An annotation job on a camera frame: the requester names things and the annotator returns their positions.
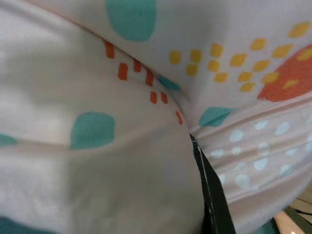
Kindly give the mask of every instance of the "black strap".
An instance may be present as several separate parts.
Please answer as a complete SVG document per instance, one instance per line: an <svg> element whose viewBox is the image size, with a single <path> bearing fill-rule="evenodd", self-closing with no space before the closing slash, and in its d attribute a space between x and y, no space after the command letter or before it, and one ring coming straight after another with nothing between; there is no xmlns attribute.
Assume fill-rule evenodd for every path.
<svg viewBox="0 0 312 234"><path fill-rule="evenodd" d="M219 177L205 157L197 140L190 135L194 157L200 172L205 204L203 234L235 234L228 204Z"/></svg>

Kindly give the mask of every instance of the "teal spot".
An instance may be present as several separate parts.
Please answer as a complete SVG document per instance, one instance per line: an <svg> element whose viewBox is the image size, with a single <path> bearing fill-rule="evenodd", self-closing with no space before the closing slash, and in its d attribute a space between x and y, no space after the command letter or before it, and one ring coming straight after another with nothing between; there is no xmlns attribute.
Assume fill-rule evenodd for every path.
<svg viewBox="0 0 312 234"><path fill-rule="evenodd" d="M232 111L230 108L210 107L201 116L199 125L218 127Z"/></svg>
<svg viewBox="0 0 312 234"><path fill-rule="evenodd" d="M7 136L4 134L0 134L0 147L7 146L7 145L15 145L17 144L17 140L15 140L11 136Z"/></svg>
<svg viewBox="0 0 312 234"><path fill-rule="evenodd" d="M0 217L1 234L53 234L52 232L36 230L16 223L8 218Z"/></svg>
<svg viewBox="0 0 312 234"><path fill-rule="evenodd" d="M147 41L156 23L156 0L106 0L115 32L126 40Z"/></svg>
<svg viewBox="0 0 312 234"><path fill-rule="evenodd" d="M181 89L180 86L178 86L177 84L171 82L170 80L168 80L167 78L165 78L163 76L159 76L158 80L167 89L171 89L171 90L180 90Z"/></svg>
<svg viewBox="0 0 312 234"><path fill-rule="evenodd" d="M279 173L281 176L289 176L292 172L293 172L293 169L290 165L284 165L282 166Z"/></svg>
<svg viewBox="0 0 312 234"><path fill-rule="evenodd" d="M114 141L114 119L99 112L81 114L74 123L71 135L71 149L98 148Z"/></svg>

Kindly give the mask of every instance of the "white dot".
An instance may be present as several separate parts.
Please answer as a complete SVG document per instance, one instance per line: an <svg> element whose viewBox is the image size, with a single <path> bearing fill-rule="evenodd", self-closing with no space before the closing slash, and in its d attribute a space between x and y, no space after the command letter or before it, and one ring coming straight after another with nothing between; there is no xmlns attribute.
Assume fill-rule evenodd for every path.
<svg viewBox="0 0 312 234"><path fill-rule="evenodd" d="M239 146L232 148L232 154L234 156L240 155L241 152L242 152L242 149Z"/></svg>
<svg viewBox="0 0 312 234"><path fill-rule="evenodd" d="M275 135L277 135L277 136L282 135L282 134L288 132L288 130L289 130L290 128L291 128L291 125L290 125L289 123L283 122L283 123L281 123L281 124L277 127L277 129L276 129L276 131L275 131Z"/></svg>
<svg viewBox="0 0 312 234"><path fill-rule="evenodd" d="M312 152L312 135L309 135L308 136L308 139L307 139L307 144L305 146L305 150L307 152Z"/></svg>
<svg viewBox="0 0 312 234"><path fill-rule="evenodd" d="M261 142L258 145L258 154L262 157L266 157L270 154L270 146L266 142Z"/></svg>
<svg viewBox="0 0 312 234"><path fill-rule="evenodd" d="M307 124L310 124L310 123L312 123L312 114L307 119Z"/></svg>
<svg viewBox="0 0 312 234"><path fill-rule="evenodd" d="M293 149L286 151L286 154L288 156L292 156L292 155L295 155L297 152L298 152L298 148L293 148Z"/></svg>
<svg viewBox="0 0 312 234"><path fill-rule="evenodd" d="M250 179L248 175L238 175L235 179L235 183L238 187L242 189L249 188L250 185Z"/></svg>
<svg viewBox="0 0 312 234"><path fill-rule="evenodd" d="M221 158L224 154L223 150L217 149L210 152L211 156L214 158Z"/></svg>
<svg viewBox="0 0 312 234"><path fill-rule="evenodd" d="M235 167L236 170L241 170L243 169L244 167L246 167L246 164L243 163L243 162L240 162L237 164L237 166Z"/></svg>
<svg viewBox="0 0 312 234"><path fill-rule="evenodd" d="M281 170L279 171L279 174L282 175L288 175L291 172L291 166L290 165L284 165L281 167Z"/></svg>
<svg viewBox="0 0 312 234"><path fill-rule="evenodd" d="M254 125L254 128L256 130L261 130L261 129L264 129L266 126L267 126L268 122L266 120L262 120L262 121L259 121L258 123L256 123Z"/></svg>
<svg viewBox="0 0 312 234"><path fill-rule="evenodd" d="M312 142L306 144L305 150L307 152L312 152Z"/></svg>
<svg viewBox="0 0 312 234"><path fill-rule="evenodd" d="M225 175L224 174L220 174L220 175L218 175L218 177L219 177L219 180L220 180L221 184L224 185L224 183L225 183Z"/></svg>
<svg viewBox="0 0 312 234"><path fill-rule="evenodd" d="M230 136L231 142L238 142L240 141L244 136L244 132L242 130L234 130Z"/></svg>
<svg viewBox="0 0 312 234"><path fill-rule="evenodd" d="M257 170L257 171L263 171L268 163L268 159L267 158L263 158L260 159L256 162L253 163L253 167Z"/></svg>

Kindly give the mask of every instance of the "yellow dot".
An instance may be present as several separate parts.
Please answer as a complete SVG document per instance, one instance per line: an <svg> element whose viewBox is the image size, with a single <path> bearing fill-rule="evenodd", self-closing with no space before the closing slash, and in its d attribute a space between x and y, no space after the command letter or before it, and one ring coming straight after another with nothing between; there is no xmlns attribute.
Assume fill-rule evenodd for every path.
<svg viewBox="0 0 312 234"><path fill-rule="evenodd" d="M293 44L281 45L275 48L272 53L273 58L284 58L292 50Z"/></svg>
<svg viewBox="0 0 312 234"><path fill-rule="evenodd" d="M191 62L200 62L201 61L201 51L192 50L190 55Z"/></svg>
<svg viewBox="0 0 312 234"><path fill-rule="evenodd" d="M258 61L254 64L253 66L253 71L255 72L261 72L263 70L265 70L268 65L270 64L270 60L261 60L261 61Z"/></svg>
<svg viewBox="0 0 312 234"><path fill-rule="evenodd" d="M251 92L254 89L255 83L246 83L240 87L241 92Z"/></svg>
<svg viewBox="0 0 312 234"><path fill-rule="evenodd" d="M224 83L228 79L228 74L223 72L223 73L218 73L214 77L214 81L218 83Z"/></svg>
<svg viewBox="0 0 312 234"><path fill-rule="evenodd" d="M261 80L262 83L273 83L278 78L279 73L278 72L271 72L267 73Z"/></svg>
<svg viewBox="0 0 312 234"><path fill-rule="evenodd" d="M252 76L253 74L251 72L242 72L238 77L238 81L239 82L249 81L252 78Z"/></svg>
<svg viewBox="0 0 312 234"><path fill-rule="evenodd" d="M286 84L284 85L284 89L287 89L287 88L293 86L294 84L297 84L297 82L298 82L297 79L287 81Z"/></svg>
<svg viewBox="0 0 312 234"><path fill-rule="evenodd" d="M181 63L182 55L180 51L172 50L169 54L169 61L171 64L179 64Z"/></svg>
<svg viewBox="0 0 312 234"><path fill-rule="evenodd" d="M217 57L217 58L221 57L222 51L223 51L222 45L213 43L210 47L210 55L212 57Z"/></svg>
<svg viewBox="0 0 312 234"><path fill-rule="evenodd" d="M211 60L208 63L208 70L212 72L217 72L219 70L220 63L216 60Z"/></svg>
<svg viewBox="0 0 312 234"><path fill-rule="evenodd" d="M246 54L234 55L231 59L230 65L234 67L240 67L245 62L246 56Z"/></svg>
<svg viewBox="0 0 312 234"><path fill-rule="evenodd" d="M265 38L257 38L253 41L250 46L251 50L262 50L267 44L267 40Z"/></svg>
<svg viewBox="0 0 312 234"><path fill-rule="evenodd" d="M305 35L308 30L310 29L311 23L310 22L302 22L296 24L292 30L289 32L288 36L291 38L299 38Z"/></svg>
<svg viewBox="0 0 312 234"><path fill-rule="evenodd" d="M297 59L298 61L305 61L305 60L308 60L312 57L312 48L309 48L309 49L305 49L304 51L302 51Z"/></svg>
<svg viewBox="0 0 312 234"><path fill-rule="evenodd" d="M195 76L197 74L197 69L198 69L197 64L189 64L186 67L186 74L191 77Z"/></svg>

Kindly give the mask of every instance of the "fabric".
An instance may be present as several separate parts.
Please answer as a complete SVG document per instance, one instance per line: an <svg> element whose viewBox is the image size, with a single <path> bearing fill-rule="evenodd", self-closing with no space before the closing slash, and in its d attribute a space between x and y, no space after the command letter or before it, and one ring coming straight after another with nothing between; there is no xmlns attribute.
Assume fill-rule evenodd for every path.
<svg viewBox="0 0 312 234"><path fill-rule="evenodd" d="M218 173L239 234L260 227L310 181L311 1L1 0L0 7L0 215L59 232L97 223L110 233L116 219L106 217L130 217L138 203L147 206L148 193L155 217L164 199L175 207L151 228L196 232L202 195L188 133ZM161 188L141 191L134 184L142 178ZM129 200L120 195L128 190ZM98 205L103 197L114 198L111 207ZM134 206L118 213L122 200ZM93 209L81 227L76 211ZM150 221L142 209L137 214ZM129 227L115 233L138 233Z"/></svg>
<svg viewBox="0 0 312 234"><path fill-rule="evenodd" d="M192 135L190 137L193 144L194 158L200 171L205 201L202 233L236 234L218 175L201 150L198 141Z"/></svg>
<svg viewBox="0 0 312 234"><path fill-rule="evenodd" d="M34 230L13 222L8 218L0 217L1 233L3 234L52 234L50 232Z"/></svg>

